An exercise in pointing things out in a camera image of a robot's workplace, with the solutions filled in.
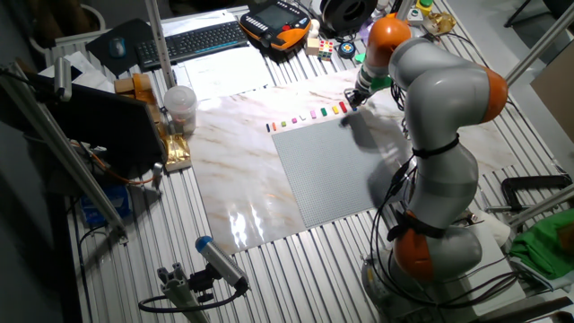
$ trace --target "metal rail table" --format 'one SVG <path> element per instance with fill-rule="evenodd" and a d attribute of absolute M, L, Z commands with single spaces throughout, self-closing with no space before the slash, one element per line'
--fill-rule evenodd
<path fill-rule="evenodd" d="M 247 11 L 247 7 L 230 11 L 241 15 Z M 446 11 L 456 17 L 444 0 L 435 1 L 434 11 Z M 472 41 L 460 22 L 453 32 Z M 115 75 L 102 67 L 98 59 L 85 49 L 85 44 L 99 35 L 99 32 L 95 32 L 59 39 L 57 46 L 47 51 L 47 64 L 52 65 L 56 57 L 81 51 L 113 81 Z M 487 64 L 474 46 L 461 39 L 442 37 L 440 45 L 465 59 L 481 65 Z M 358 54 L 364 53 L 362 41 L 356 41 L 356 47 Z M 285 85 L 357 66 L 351 60 L 341 59 L 336 53 L 331 62 L 319 62 L 314 57 L 307 57 L 302 48 L 279 56 L 275 58 L 280 59 L 275 60 L 264 57 L 273 85 Z M 139 72 L 135 66 L 129 73 Z M 150 76 L 156 98 L 162 105 L 166 88 L 161 71 L 154 71 Z M 489 205 L 503 205 L 500 183 L 505 178 L 559 174 L 553 165 L 551 152 L 520 108 L 508 105 L 493 122 L 516 155 L 518 164 L 483 175 L 479 181 L 479 191 L 469 206 L 471 211 Z M 156 194 L 151 183 L 142 188 L 141 192 L 132 195 L 135 214 L 126 219 L 129 238 L 126 245 L 110 242 L 106 234 L 94 234 L 78 249 L 79 237 L 90 228 L 80 220 L 77 210 L 67 215 L 85 322 L 186 321 L 181 314 L 156 315 L 141 312 L 137 303 L 161 294 L 157 268 L 171 266 L 175 262 L 180 262 L 188 273 L 204 268 L 205 262 L 195 251 L 194 244 L 197 237 L 210 235 L 210 228 L 194 170 L 190 168 L 165 174 L 159 188 L 161 195 Z M 533 205 L 556 192 L 548 189 L 531 190 L 519 192 L 518 197 L 522 204 Z M 208 310 L 211 321 L 275 323 L 384 320 L 379 317 L 361 286 L 361 257 L 367 255 L 369 250 L 373 214 L 350 214 L 339 221 L 233 255 L 238 265 L 248 274 L 252 291 L 245 298 Z M 526 222 L 526 227 L 550 214 L 546 212 L 537 215 Z M 386 230 L 381 232 L 382 236 L 386 236 Z M 231 293 L 225 283 L 217 282 L 214 286 L 217 301 L 228 298 Z M 163 301 L 158 306 L 166 307 L 168 304 Z M 432 315 L 435 314 L 413 314 L 407 321 L 439 320 L 437 317 L 433 319 Z"/>

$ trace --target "clear plastic cup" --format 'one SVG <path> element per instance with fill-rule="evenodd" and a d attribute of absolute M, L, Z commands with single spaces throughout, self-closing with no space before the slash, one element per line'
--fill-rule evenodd
<path fill-rule="evenodd" d="M 189 135 L 196 130 L 197 97 L 193 90 L 186 86 L 174 86 L 165 93 L 163 103 L 176 131 Z"/>

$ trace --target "black keyboard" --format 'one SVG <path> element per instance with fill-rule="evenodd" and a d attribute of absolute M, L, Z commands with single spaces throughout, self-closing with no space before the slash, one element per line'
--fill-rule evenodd
<path fill-rule="evenodd" d="M 171 63 L 201 57 L 228 48 L 246 46 L 248 38 L 238 22 L 222 24 L 187 31 L 165 38 Z M 153 68 L 160 65 L 155 41 L 149 40 L 135 45 L 140 67 Z"/>

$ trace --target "white marble board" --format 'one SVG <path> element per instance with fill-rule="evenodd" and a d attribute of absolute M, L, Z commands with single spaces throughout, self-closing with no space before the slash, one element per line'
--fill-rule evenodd
<path fill-rule="evenodd" d="M 354 86 L 356 74 L 348 70 L 200 103 L 189 146 L 212 235 L 223 250 L 235 253 L 306 230 L 272 134 L 343 118 L 332 107 L 344 100 L 344 89 Z M 360 112 L 384 161 L 396 170 L 412 148 L 401 132 L 403 112 L 388 90 L 373 96 Z M 277 130 L 267 132 L 265 125 L 273 123 Z M 517 162 L 492 122 L 461 128 L 459 134 L 481 173 Z"/>

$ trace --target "black monitor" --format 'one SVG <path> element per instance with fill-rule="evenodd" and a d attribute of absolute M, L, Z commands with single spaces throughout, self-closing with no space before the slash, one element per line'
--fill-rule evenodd
<path fill-rule="evenodd" d="M 54 91 L 54 79 L 26 76 L 37 86 Z M 72 84 L 71 100 L 47 106 L 66 137 L 105 147 L 106 160 L 113 167 L 125 170 L 167 160 L 165 146 L 143 101 Z"/>

